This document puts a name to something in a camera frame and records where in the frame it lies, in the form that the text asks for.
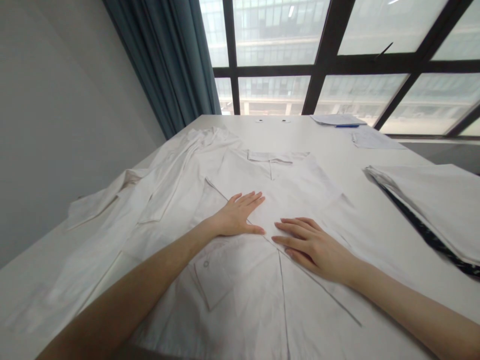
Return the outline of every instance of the blue curtain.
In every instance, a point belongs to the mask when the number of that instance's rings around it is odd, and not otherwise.
[[[167,139],[221,114],[199,0],[103,0]]]

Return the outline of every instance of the hand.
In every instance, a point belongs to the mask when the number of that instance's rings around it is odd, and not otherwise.
[[[295,237],[272,236],[277,244],[287,247],[286,253],[297,263],[336,283],[349,286],[363,263],[312,219],[283,218],[275,226]]]
[[[238,234],[265,234],[260,226],[247,224],[247,218],[265,197],[255,191],[242,196],[234,195],[215,215],[207,219],[215,229],[216,235],[232,236]]]

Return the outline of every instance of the stack of paper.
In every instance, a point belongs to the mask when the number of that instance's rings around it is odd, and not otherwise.
[[[365,121],[350,114],[310,115],[310,117],[322,125],[358,126],[367,124]]]
[[[395,141],[385,134],[371,128],[370,126],[360,126],[356,128],[345,129],[345,132],[351,137],[351,141],[357,148],[361,149],[406,149],[398,141]]]
[[[480,266],[480,177],[455,165],[369,166],[390,191],[464,263]]]

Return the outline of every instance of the finger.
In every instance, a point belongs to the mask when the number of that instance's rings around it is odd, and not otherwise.
[[[261,197],[262,197],[262,192],[260,191],[259,193],[247,198],[244,202],[242,202],[242,204],[248,206],[251,203],[253,203],[255,200],[260,199]]]
[[[247,234],[259,234],[265,235],[265,230],[263,227],[256,226],[256,225],[247,225],[246,226],[246,233]]]
[[[256,208],[260,206],[261,203],[265,201],[265,196],[258,198],[257,200],[253,201],[250,205],[248,205],[248,215],[250,215]]]
[[[306,257],[304,253],[291,248],[286,249],[285,252],[293,259],[293,261],[302,265],[304,268],[307,268],[312,273],[318,272],[318,267],[308,257]]]
[[[255,191],[249,192],[248,194],[245,194],[245,195],[243,195],[241,198],[239,198],[236,203],[237,203],[237,204],[241,204],[241,203],[243,203],[245,200],[247,200],[248,198],[250,198],[251,196],[253,196],[254,194],[255,194]]]
[[[313,233],[316,232],[316,229],[314,229],[313,227],[311,227],[309,224],[307,224],[306,222],[303,222],[303,221],[300,221],[298,220],[297,218],[294,218],[294,219],[290,219],[290,218],[281,218],[280,219],[282,223],[284,224],[294,224],[294,225],[298,225],[304,229],[307,229],[308,231],[311,231]]]
[[[242,193],[241,193],[241,192],[238,193],[238,194],[236,194],[236,195],[233,195],[233,196],[230,198],[230,200],[228,200],[228,203],[229,203],[229,204],[234,203],[234,202],[237,201],[237,199],[240,198],[241,196],[242,196]]]
[[[320,227],[320,225],[318,225],[313,219],[311,219],[309,217],[296,217],[295,219],[298,219],[298,220],[300,220],[304,223],[307,223],[308,225],[310,225],[315,230],[323,231],[323,229]]]
[[[286,231],[287,233],[290,233],[292,235],[301,237],[303,239],[307,239],[314,235],[313,232],[308,231],[307,229],[295,225],[295,224],[289,224],[289,223],[283,223],[283,222],[276,222],[275,226],[279,228],[280,230]]]
[[[281,245],[285,245],[288,248],[300,250],[304,253],[308,252],[308,244],[304,240],[297,239],[291,236],[272,236],[271,239]]]

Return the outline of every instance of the window frame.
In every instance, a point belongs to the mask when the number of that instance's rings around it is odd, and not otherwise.
[[[374,128],[380,130],[421,74],[480,73],[480,59],[432,60],[436,51],[440,48],[443,41],[447,38],[465,11],[467,11],[473,0],[448,0],[416,52],[382,52],[380,54],[362,55],[338,55],[355,0],[330,0],[314,64],[240,67],[237,66],[233,0],[222,1],[229,66],[214,67],[213,74],[215,78],[230,78],[235,115],[240,115],[240,77],[310,75],[310,84],[308,85],[302,115],[311,115],[315,111],[322,86],[328,75],[409,74],[403,85],[376,121]],[[462,131],[479,118],[480,102],[475,104],[466,115],[460,118],[448,132],[443,135],[387,135],[399,139],[457,138],[479,140],[480,136],[460,135]]]

